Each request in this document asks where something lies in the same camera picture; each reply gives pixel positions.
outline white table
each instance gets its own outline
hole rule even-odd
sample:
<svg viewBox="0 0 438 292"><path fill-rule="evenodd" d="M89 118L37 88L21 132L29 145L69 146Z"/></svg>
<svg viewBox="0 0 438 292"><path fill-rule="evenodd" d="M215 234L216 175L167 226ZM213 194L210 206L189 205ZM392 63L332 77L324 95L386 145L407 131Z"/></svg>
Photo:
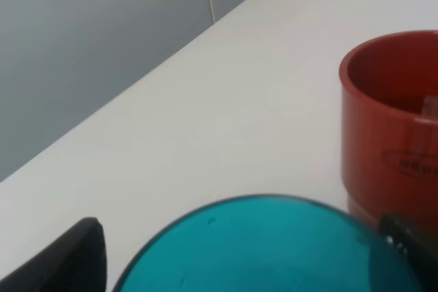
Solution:
<svg viewBox="0 0 438 292"><path fill-rule="evenodd" d="M0 184L0 277L85 216L112 287L160 228L252 193L341 209L337 68L356 44L434 29L437 0L248 0Z"/></svg>

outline black plastic piece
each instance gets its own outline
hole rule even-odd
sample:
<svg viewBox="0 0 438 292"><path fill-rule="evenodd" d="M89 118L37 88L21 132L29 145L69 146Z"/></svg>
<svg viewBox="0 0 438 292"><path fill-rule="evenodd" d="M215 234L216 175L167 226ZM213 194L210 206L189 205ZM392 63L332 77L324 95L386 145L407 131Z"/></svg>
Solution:
<svg viewBox="0 0 438 292"><path fill-rule="evenodd" d="M438 237L398 215L384 217L379 233L404 254L425 292L438 292Z"/></svg>
<svg viewBox="0 0 438 292"><path fill-rule="evenodd" d="M0 281L0 292L105 292L107 259L102 225L84 218Z"/></svg>

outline blue plastic container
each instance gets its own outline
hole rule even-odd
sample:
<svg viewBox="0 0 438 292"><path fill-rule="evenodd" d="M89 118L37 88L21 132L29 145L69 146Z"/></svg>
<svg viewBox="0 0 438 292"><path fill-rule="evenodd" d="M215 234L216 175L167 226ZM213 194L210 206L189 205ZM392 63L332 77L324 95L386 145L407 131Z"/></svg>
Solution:
<svg viewBox="0 0 438 292"><path fill-rule="evenodd" d="M247 196L195 210L132 260L120 292L417 292L408 263L338 210Z"/></svg>

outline red plastic cup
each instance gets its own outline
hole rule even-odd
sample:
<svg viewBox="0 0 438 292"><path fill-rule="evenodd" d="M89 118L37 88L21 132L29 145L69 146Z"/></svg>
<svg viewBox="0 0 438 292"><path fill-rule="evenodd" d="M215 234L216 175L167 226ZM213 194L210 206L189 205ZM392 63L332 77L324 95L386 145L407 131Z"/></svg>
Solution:
<svg viewBox="0 0 438 292"><path fill-rule="evenodd" d="M438 233L438 31L365 42L339 73L350 212L371 225L398 213Z"/></svg>

